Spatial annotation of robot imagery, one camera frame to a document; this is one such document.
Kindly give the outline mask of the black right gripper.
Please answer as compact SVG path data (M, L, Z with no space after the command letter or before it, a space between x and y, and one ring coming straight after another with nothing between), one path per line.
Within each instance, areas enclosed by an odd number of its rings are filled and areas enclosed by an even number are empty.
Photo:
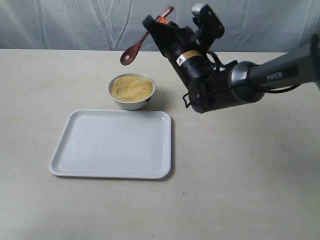
M156 20L147 15L142 24L182 82L189 83L211 75L213 70L206 57L207 52L201 52L199 45L190 40L195 33L190 27L179 27L161 15Z

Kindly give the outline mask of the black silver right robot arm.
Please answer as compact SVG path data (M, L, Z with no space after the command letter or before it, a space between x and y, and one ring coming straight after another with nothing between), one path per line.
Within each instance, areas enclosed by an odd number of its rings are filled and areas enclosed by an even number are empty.
M224 34L216 15L195 16L198 31L174 22L143 20L161 54L167 58L187 89L182 97L186 107L198 113L258 102L265 94L292 91L300 85L320 82L320 37L263 64L231 61L224 64L210 50Z

